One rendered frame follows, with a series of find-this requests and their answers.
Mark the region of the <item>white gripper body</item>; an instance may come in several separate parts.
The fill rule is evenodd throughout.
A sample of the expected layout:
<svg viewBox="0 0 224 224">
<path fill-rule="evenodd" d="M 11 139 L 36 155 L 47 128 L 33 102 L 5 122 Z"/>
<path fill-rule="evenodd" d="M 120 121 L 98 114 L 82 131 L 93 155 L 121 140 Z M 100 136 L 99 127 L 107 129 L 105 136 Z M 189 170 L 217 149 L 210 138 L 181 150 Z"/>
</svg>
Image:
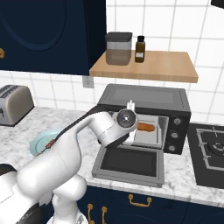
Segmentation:
<svg viewBox="0 0 224 224">
<path fill-rule="evenodd" d="M 129 101 L 127 103 L 127 109 L 135 110 L 135 103 L 133 101 Z M 132 145 L 134 143 L 134 138 L 136 134 L 136 130 L 133 130 L 129 133 L 129 137 L 123 142 L 124 145 Z"/>
</svg>

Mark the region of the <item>toaster oven glass door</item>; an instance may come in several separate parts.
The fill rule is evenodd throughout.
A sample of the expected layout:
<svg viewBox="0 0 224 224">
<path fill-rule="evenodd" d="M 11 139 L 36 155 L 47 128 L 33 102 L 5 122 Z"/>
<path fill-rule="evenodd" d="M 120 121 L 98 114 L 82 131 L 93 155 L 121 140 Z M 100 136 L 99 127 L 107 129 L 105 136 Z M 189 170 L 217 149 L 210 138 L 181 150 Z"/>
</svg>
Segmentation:
<svg viewBox="0 0 224 224">
<path fill-rule="evenodd" d="M 164 153 L 158 149 L 125 146 L 101 147 L 92 170 L 98 179 L 161 187 L 165 183 Z"/>
</svg>

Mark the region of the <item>black toaster oven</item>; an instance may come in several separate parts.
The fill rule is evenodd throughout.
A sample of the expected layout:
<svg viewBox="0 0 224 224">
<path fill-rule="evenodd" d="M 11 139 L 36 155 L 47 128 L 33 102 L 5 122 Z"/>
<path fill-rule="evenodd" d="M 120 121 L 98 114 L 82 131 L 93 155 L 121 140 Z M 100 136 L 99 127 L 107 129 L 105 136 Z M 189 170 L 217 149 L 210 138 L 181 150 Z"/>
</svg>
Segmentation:
<svg viewBox="0 0 224 224">
<path fill-rule="evenodd" d="M 182 154 L 186 133 L 191 118 L 191 110 L 183 88 L 148 87 L 123 84 L 108 84 L 98 101 L 110 112 L 118 112 L 127 107 L 127 103 L 135 103 L 135 111 L 139 116 L 157 116 L 159 126 L 165 130 L 164 152 Z M 181 124 L 173 121 L 178 117 Z M 171 133 L 177 132 L 178 138 L 172 138 Z M 174 145 L 175 151 L 169 151 Z"/>
</svg>

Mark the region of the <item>red kebab skewer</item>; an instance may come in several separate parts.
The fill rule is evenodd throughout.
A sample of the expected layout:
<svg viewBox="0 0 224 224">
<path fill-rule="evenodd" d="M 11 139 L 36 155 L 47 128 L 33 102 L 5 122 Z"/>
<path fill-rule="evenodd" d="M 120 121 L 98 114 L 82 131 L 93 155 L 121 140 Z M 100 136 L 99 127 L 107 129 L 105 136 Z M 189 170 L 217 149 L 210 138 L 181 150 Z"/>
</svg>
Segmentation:
<svg viewBox="0 0 224 224">
<path fill-rule="evenodd" d="M 44 153 L 46 150 L 49 150 L 53 145 L 54 145 L 55 141 L 54 139 L 51 140 L 46 146 L 45 148 L 43 149 L 43 151 L 41 153 Z"/>
</svg>

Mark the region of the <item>silver toaster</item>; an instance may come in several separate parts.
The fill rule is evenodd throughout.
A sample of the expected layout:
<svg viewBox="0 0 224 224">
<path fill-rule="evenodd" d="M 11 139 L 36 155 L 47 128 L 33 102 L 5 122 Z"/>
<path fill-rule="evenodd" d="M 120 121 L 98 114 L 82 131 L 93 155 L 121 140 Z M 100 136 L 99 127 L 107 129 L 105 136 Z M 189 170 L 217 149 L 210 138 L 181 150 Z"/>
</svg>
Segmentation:
<svg viewBox="0 0 224 224">
<path fill-rule="evenodd" d="M 0 125 L 15 126 L 33 108 L 32 94 L 27 86 L 0 87 Z"/>
</svg>

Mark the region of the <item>black hob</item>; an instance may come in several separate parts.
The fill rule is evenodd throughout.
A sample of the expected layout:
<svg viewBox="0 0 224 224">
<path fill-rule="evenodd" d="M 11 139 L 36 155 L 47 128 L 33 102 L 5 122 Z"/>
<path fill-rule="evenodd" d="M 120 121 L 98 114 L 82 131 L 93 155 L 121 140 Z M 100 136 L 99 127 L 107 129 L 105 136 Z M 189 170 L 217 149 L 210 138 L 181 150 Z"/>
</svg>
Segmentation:
<svg viewBox="0 0 224 224">
<path fill-rule="evenodd" d="M 187 139 L 197 185 L 224 189 L 224 126 L 191 123 Z"/>
</svg>

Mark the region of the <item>navy base cupboards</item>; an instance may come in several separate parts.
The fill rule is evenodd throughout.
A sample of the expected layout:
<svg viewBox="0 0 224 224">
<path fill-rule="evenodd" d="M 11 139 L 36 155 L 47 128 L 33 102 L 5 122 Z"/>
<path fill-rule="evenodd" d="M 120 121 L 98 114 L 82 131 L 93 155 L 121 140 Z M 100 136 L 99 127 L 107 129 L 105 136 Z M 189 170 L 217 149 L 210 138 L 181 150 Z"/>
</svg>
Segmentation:
<svg viewBox="0 0 224 224">
<path fill-rule="evenodd" d="M 93 205 L 94 224 L 102 224 L 102 207 L 108 209 L 106 224 L 224 224 L 224 208 L 137 193 L 132 200 L 129 196 L 130 192 L 89 185 L 78 206 L 88 215 L 88 203 Z"/>
</svg>

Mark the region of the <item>brown glass bottle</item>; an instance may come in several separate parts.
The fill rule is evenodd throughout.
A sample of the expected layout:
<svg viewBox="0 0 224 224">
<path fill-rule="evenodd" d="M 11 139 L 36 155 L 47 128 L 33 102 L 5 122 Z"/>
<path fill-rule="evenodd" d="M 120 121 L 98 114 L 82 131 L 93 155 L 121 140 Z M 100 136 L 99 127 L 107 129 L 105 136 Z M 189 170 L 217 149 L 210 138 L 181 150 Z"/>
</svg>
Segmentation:
<svg viewBox="0 0 224 224">
<path fill-rule="evenodd" d="M 135 50 L 135 62 L 143 63 L 144 54 L 145 54 L 144 36 L 138 36 L 137 42 L 136 42 L 136 50 Z"/>
</svg>

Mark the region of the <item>light blue plate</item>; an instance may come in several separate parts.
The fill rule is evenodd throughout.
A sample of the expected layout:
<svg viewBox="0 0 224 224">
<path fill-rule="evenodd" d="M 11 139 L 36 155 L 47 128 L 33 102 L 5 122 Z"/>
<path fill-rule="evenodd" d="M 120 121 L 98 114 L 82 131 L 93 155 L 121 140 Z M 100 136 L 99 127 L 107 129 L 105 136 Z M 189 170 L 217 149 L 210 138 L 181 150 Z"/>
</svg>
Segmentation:
<svg viewBox="0 0 224 224">
<path fill-rule="evenodd" d="M 38 134 L 30 143 L 30 153 L 36 157 L 45 146 L 60 133 L 60 129 L 50 129 Z"/>
</svg>

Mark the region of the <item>grey jar with black lid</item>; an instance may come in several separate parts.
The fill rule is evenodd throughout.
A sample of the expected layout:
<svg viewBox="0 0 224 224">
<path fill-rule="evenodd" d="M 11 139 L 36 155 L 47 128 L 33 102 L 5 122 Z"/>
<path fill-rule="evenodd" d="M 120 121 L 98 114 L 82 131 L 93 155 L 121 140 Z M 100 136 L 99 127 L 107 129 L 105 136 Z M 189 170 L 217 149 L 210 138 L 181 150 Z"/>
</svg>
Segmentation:
<svg viewBox="0 0 224 224">
<path fill-rule="evenodd" d="M 106 62 L 113 66 L 127 66 L 131 58 L 132 33 L 112 31 L 105 35 Z"/>
</svg>

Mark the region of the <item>black range hood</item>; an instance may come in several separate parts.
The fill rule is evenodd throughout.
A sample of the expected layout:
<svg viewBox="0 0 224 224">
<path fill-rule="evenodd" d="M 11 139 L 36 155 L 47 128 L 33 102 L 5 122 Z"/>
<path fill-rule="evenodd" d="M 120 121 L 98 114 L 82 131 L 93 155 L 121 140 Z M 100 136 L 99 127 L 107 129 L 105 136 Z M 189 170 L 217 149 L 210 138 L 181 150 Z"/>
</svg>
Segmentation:
<svg viewBox="0 0 224 224">
<path fill-rule="evenodd" d="M 211 5 L 224 9 L 224 0 L 211 0 Z"/>
</svg>

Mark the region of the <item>white wall socket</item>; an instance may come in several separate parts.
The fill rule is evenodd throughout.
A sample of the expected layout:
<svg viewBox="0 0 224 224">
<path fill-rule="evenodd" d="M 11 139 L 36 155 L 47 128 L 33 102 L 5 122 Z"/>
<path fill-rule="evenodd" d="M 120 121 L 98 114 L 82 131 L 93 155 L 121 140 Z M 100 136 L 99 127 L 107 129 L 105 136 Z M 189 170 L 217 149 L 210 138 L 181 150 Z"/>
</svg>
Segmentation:
<svg viewBox="0 0 224 224">
<path fill-rule="evenodd" d="M 82 85 L 84 88 L 94 88 L 94 78 L 91 76 L 82 76 Z"/>
</svg>

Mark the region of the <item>wooden wall shelf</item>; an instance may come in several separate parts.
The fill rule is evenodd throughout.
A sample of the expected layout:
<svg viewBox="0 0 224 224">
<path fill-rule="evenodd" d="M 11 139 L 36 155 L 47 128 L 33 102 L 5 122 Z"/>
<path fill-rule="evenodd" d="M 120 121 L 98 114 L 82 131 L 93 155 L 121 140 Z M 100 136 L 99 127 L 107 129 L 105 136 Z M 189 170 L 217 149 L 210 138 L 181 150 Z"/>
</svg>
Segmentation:
<svg viewBox="0 0 224 224">
<path fill-rule="evenodd" d="M 146 51 L 143 63 L 135 62 L 135 51 L 127 66 L 112 66 L 104 53 L 89 70 L 91 77 L 197 83 L 199 76 L 187 52 Z"/>
</svg>

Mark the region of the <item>navy wall cupboard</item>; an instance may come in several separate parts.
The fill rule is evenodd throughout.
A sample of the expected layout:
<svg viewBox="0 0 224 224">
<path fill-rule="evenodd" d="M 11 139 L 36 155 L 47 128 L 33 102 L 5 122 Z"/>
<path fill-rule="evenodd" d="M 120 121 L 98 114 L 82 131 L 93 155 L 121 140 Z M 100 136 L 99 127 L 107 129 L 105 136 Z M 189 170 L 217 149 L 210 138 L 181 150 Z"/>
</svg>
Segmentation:
<svg viewBox="0 0 224 224">
<path fill-rule="evenodd" d="M 106 0 L 0 0 L 0 70 L 88 75 L 106 32 Z"/>
</svg>

